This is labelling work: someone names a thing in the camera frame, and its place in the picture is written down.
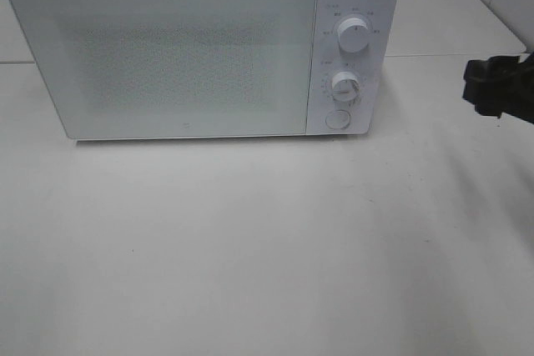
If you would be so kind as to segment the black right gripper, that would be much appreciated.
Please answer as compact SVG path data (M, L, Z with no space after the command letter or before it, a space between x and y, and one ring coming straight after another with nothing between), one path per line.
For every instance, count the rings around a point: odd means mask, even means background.
M493 118L508 114L533 123L533 53L522 61L519 56L470 60L463 78L462 98L474 106L476 113ZM478 82L503 79L501 101L493 83Z

